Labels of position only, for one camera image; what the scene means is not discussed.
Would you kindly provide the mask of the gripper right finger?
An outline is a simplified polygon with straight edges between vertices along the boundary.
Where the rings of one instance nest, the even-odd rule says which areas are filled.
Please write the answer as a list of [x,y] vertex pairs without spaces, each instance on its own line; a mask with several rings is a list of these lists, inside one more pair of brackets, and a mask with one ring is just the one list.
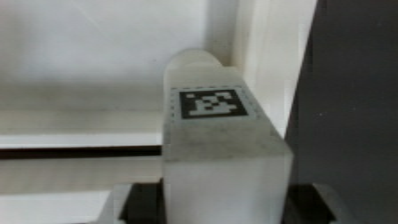
[[356,224],[356,217],[329,185],[309,183],[290,186],[283,224]]

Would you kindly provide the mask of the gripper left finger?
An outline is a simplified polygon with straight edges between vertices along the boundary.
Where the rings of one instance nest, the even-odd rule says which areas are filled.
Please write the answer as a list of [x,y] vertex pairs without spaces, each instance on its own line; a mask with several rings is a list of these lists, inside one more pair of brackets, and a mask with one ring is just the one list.
[[164,180],[114,186],[91,224],[167,224]]

